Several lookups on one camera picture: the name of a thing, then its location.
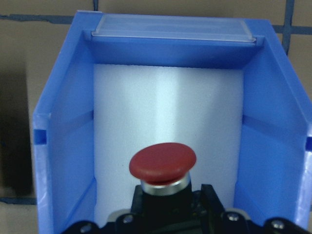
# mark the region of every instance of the blue plastic bin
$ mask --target blue plastic bin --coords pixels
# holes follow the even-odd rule
[[[242,69],[234,206],[258,224],[281,216],[307,227],[312,106],[267,20],[78,12],[33,115],[41,234],[94,219],[96,63]]]

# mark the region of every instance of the silver metal ring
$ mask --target silver metal ring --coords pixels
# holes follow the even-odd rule
[[[191,181],[190,173],[188,172],[182,179],[167,185],[152,185],[141,180],[141,187],[144,192],[154,196],[173,195],[185,189]]]

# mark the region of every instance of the screw head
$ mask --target screw head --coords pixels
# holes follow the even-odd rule
[[[123,218],[123,220],[122,220],[122,222],[123,223],[131,223],[133,221],[133,215],[132,214],[128,214],[128,215],[126,215],[124,218]]]
[[[239,215],[237,213],[228,213],[228,219],[230,221],[238,221]]]
[[[88,223],[80,228],[80,233],[88,233],[92,230],[91,223]]]
[[[271,225],[276,229],[284,229],[285,224],[281,220],[273,220]]]

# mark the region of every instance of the white foam sheet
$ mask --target white foam sheet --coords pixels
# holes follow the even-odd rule
[[[162,142],[190,146],[193,190],[212,184],[224,206],[233,206],[242,106],[241,70],[96,64],[95,222],[131,207],[140,181],[129,173],[130,159]]]

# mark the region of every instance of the red button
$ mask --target red button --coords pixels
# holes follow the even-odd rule
[[[195,152],[180,143],[162,143],[136,153],[129,165],[130,173],[152,185],[166,185],[185,176],[195,165]]]

